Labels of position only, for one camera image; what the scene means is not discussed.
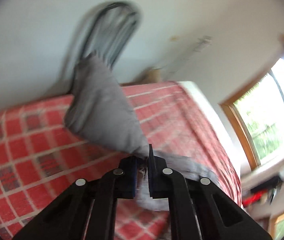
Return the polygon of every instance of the red object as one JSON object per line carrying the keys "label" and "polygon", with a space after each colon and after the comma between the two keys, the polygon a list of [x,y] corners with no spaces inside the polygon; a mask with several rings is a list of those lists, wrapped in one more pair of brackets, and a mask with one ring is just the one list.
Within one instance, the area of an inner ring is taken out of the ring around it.
{"label": "red object", "polygon": [[254,195],[246,198],[246,199],[243,199],[242,200],[242,204],[244,207],[247,207],[257,201],[259,201],[261,199],[261,197],[263,196],[263,194],[267,193],[267,190],[261,190],[259,192],[256,192]]}
{"label": "red object", "polygon": [[5,198],[0,199],[0,217],[3,222],[8,222],[15,219],[15,215],[13,214],[8,201]]}
{"label": "red object", "polygon": [[[208,167],[241,205],[240,180],[210,123],[182,87],[163,82],[122,89],[155,150],[189,156]],[[71,135],[62,122],[71,101],[66,95],[0,113],[0,200],[9,204],[0,214],[3,239],[11,239],[73,181],[98,179],[127,156]],[[12,213],[22,217],[10,220]],[[114,238],[156,239],[167,217],[168,212],[119,200]]]}

